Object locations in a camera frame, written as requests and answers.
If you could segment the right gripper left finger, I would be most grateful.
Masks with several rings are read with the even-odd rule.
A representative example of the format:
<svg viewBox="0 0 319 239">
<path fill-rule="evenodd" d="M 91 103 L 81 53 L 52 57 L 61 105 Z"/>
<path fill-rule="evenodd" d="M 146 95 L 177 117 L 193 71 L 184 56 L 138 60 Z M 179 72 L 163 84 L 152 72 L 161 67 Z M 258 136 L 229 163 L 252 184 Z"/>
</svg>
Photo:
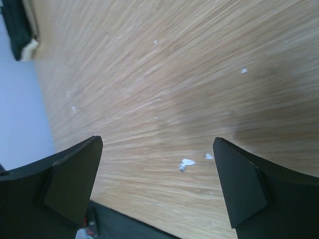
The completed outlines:
<svg viewBox="0 0 319 239">
<path fill-rule="evenodd" d="M 92 136 L 64 151 L 0 169 L 2 239 L 73 239 L 85 221 L 103 141 Z"/>
</svg>

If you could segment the black t shirt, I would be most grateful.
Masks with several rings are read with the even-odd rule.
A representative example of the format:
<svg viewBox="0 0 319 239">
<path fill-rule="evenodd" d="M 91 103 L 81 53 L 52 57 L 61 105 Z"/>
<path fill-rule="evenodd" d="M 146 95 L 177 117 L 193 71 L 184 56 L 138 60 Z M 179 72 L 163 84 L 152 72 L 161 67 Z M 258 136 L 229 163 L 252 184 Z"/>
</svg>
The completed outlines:
<svg viewBox="0 0 319 239">
<path fill-rule="evenodd" d="M 11 51 L 16 61 L 20 61 L 21 52 L 30 41 L 30 29 L 21 0 L 2 0 L 0 14 L 9 36 Z"/>
</svg>

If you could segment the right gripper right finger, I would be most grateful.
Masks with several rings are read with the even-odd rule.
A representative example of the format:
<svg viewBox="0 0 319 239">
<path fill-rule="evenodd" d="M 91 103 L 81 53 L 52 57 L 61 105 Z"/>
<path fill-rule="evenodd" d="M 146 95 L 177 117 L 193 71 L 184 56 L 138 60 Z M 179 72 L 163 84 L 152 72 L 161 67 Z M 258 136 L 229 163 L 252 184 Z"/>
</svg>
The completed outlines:
<svg viewBox="0 0 319 239">
<path fill-rule="evenodd" d="M 317 239 L 319 179 L 217 137 L 215 163 L 230 224 L 239 239 Z"/>
</svg>

